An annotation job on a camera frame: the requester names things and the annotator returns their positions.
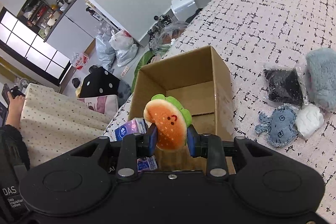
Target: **polka dot fabric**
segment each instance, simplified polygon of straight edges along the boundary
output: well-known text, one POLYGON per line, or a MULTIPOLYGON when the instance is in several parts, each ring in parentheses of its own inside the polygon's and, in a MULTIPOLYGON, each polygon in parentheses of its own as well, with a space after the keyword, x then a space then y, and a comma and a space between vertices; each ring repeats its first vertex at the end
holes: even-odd
POLYGON ((104 133, 110 117, 75 98, 29 84, 21 114, 21 134, 31 166, 37 166, 104 133))

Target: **gray plush toy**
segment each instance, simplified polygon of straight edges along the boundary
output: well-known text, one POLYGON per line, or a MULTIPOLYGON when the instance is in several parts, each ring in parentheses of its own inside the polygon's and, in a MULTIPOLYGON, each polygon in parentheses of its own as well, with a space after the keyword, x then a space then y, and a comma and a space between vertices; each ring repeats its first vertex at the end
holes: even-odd
POLYGON ((298 135, 294 126, 295 119, 295 112, 289 106, 283 105, 275 109, 271 117, 260 113, 261 124, 255 127, 255 131, 259 134, 266 132, 268 143, 274 147, 284 147, 298 135))
POLYGON ((336 109, 336 52, 330 48, 306 56, 306 86, 309 99, 325 110, 336 109))

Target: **gray plastic bag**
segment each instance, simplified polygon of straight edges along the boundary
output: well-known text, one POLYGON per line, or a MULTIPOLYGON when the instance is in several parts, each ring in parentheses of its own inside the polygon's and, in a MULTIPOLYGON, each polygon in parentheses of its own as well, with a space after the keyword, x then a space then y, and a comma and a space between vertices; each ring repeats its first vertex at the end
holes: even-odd
POLYGON ((96 36, 98 58, 103 68, 112 73, 112 64, 116 58, 116 51, 112 48, 109 42, 112 37, 112 28, 106 22, 101 22, 96 27, 96 30, 98 33, 96 36))

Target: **white plastic bag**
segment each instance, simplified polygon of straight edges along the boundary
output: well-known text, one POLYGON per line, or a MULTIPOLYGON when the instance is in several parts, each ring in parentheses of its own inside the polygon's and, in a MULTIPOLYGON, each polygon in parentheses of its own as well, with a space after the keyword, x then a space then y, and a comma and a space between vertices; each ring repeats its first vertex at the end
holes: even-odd
POLYGON ((118 50, 117 53, 117 66, 123 67, 128 64, 138 52, 138 46, 136 44, 132 44, 131 47, 127 50, 118 50))
POLYGON ((116 51, 126 51, 133 45, 133 37, 131 37, 131 35, 125 30, 121 30, 116 34, 112 33, 110 44, 116 51))
POLYGON ((110 44, 115 49, 118 67, 128 64, 138 51, 138 46, 134 44, 133 37, 125 30, 112 33, 110 44))

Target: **hamburger plush toy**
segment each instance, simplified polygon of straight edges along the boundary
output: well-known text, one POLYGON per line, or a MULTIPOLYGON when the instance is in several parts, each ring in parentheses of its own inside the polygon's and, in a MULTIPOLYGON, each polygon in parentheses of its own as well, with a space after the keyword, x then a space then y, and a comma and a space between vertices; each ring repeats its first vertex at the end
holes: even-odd
POLYGON ((143 111, 143 117, 155 123, 159 149, 174 152, 186 145, 187 127, 191 125, 192 117, 174 97, 153 96, 143 111))

